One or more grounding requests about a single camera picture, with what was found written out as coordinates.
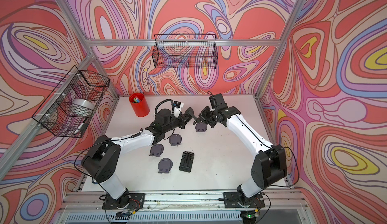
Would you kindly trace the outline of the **dark grey phone stand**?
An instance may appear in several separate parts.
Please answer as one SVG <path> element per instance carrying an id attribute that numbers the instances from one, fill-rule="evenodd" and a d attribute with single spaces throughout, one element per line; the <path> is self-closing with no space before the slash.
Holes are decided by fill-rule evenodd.
<path id="1" fill-rule="evenodd" d="M 194 118 L 194 110 L 192 107 L 187 108 L 187 110 L 184 113 L 184 123 L 187 125 L 188 122 L 190 122 Z"/>

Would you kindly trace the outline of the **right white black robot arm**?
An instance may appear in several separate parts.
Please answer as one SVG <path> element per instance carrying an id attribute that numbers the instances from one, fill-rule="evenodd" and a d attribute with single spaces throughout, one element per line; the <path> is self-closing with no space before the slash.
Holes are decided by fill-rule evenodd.
<path id="1" fill-rule="evenodd" d="M 218 123 L 224 125 L 254 157 L 250 178 L 237 187 L 234 199 L 224 198 L 225 202 L 247 207 L 265 189 L 287 176 L 286 150 L 263 138 L 236 107 L 226 104 L 222 94 L 211 94 L 209 100 L 211 107 L 205 107 L 194 124 L 200 122 L 211 128 Z"/>

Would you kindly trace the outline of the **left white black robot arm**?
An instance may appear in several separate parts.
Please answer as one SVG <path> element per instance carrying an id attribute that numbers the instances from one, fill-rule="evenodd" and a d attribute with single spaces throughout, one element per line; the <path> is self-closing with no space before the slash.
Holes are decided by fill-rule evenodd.
<path id="1" fill-rule="evenodd" d="M 166 133 L 185 126 L 194 118 L 194 110 L 189 107 L 182 112 L 183 103 L 166 99 L 155 108 L 154 121 L 139 132 L 118 138 L 103 135 L 88 150 L 82 167 L 106 192 L 105 208 L 113 205 L 125 209 L 133 200 L 130 192 L 116 174 L 119 159 L 139 148 L 153 146 L 166 140 Z"/>

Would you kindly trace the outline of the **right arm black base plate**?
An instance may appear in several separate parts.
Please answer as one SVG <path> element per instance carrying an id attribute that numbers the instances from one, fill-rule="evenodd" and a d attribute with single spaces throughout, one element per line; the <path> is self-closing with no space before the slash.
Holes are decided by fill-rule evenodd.
<path id="1" fill-rule="evenodd" d="M 265 207 L 263 196 L 259 193 L 252 197 L 245 197 L 241 192 L 224 192 L 219 201 L 224 202 L 226 208 L 254 208 Z"/>

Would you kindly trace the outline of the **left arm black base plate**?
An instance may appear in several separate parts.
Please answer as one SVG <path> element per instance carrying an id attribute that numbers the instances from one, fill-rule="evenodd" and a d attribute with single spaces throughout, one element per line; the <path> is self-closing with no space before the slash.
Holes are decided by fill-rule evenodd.
<path id="1" fill-rule="evenodd" d="M 107 193 L 102 209 L 138 211 L 144 206 L 145 196 L 145 193 L 124 193 L 123 196 L 115 200 Z"/>

